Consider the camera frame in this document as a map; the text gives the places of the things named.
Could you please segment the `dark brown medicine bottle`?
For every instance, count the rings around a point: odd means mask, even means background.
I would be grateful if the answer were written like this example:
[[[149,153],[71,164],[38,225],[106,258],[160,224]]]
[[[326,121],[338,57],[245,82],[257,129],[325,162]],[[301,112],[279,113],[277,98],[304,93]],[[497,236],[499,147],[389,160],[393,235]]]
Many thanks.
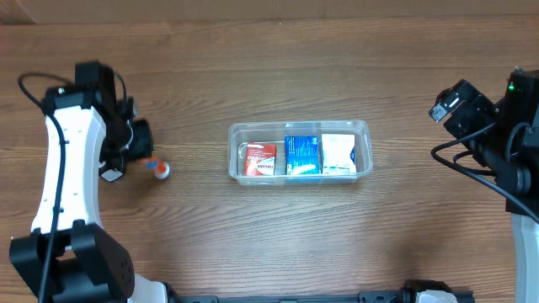
[[[107,182],[114,182],[123,176],[123,172],[116,168],[111,167],[107,162],[101,162],[99,164],[99,176]]]

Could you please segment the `orange vitamin tablet tube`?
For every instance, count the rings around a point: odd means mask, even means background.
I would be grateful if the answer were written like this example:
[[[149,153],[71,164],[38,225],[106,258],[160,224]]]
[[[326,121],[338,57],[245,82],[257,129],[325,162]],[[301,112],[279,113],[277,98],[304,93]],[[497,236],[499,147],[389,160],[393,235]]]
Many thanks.
[[[157,157],[148,157],[141,160],[146,168],[152,170],[158,179],[165,179],[170,174],[170,166],[167,162]]]

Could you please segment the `clear plastic container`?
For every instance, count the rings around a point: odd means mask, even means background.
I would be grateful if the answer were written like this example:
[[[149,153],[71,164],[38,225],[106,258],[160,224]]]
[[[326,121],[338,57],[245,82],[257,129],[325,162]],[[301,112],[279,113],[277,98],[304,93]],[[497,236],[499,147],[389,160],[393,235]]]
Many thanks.
[[[241,185],[353,183],[374,166],[363,120],[237,123],[228,157]]]

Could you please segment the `blue medicine box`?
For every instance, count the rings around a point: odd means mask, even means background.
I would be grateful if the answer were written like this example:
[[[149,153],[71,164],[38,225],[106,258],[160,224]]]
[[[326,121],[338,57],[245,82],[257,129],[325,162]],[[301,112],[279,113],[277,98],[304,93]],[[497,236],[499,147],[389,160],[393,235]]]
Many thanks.
[[[286,174],[319,174],[320,155],[317,136],[286,136]]]

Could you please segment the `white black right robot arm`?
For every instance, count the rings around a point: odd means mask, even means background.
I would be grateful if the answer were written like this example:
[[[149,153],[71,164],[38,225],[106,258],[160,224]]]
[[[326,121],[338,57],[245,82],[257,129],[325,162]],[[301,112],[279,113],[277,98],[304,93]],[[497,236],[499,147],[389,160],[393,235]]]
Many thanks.
[[[453,141],[431,156],[502,195],[515,243],[515,299],[538,300],[538,72],[516,68],[504,96],[490,101],[462,79],[429,111]]]

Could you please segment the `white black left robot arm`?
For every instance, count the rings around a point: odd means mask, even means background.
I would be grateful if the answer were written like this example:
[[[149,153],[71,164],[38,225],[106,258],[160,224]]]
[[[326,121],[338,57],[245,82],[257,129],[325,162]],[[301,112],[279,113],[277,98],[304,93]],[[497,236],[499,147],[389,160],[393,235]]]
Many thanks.
[[[44,187],[30,234],[10,243],[10,263],[40,302],[175,302],[169,285],[135,272],[100,219],[100,180],[121,178],[131,162],[160,179],[170,172],[153,156],[149,124],[122,76],[78,63],[74,79],[60,78],[37,106],[48,135]]]

